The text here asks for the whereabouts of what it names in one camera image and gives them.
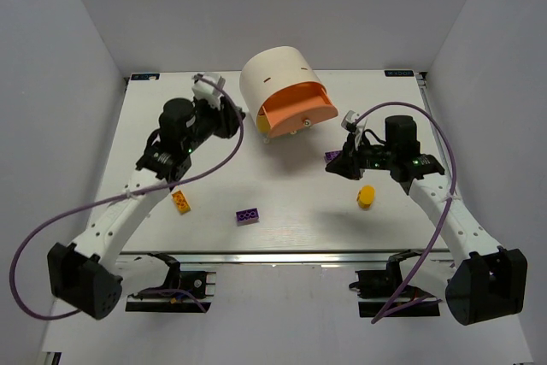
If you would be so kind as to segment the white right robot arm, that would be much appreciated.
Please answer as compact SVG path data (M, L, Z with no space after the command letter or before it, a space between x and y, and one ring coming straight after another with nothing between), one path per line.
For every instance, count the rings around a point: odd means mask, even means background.
M417 250L393 255L386 265L393 287L412 286L446 303L464 326L519 314L526 289L525 256L518 249L504 248L451 192L439 161L421 152L414 119L387 117L384 140L371 144L365 128L356 124L357 117L349 111L342 120L349 135L326 171L349 180L360 179L367 170L388 171L434 224L454 263L449 267Z

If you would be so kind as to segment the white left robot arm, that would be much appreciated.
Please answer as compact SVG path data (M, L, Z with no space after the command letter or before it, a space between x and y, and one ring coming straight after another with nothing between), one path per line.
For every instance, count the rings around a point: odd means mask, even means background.
M103 214L69 244L48 252L53 296L101 320L127 295L174 292L180 273L174 257L118 257L153 208L184 181L191 153L212 136L241 137L243 120L244 111L222 93L167 101L124 192L105 200Z

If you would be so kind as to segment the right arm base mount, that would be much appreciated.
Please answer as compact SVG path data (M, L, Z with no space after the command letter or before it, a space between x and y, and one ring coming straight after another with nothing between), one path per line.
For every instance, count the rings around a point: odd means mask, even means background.
M358 309L361 318L374 318L385 302L403 281L399 263L412 257L419 257L420 251L406 250L388 258L383 269L365 269L356 271L356 281L349 284L349 289L358 296ZM402 309L391 317L417 318L439 317L439 303L428 298L416 305Z

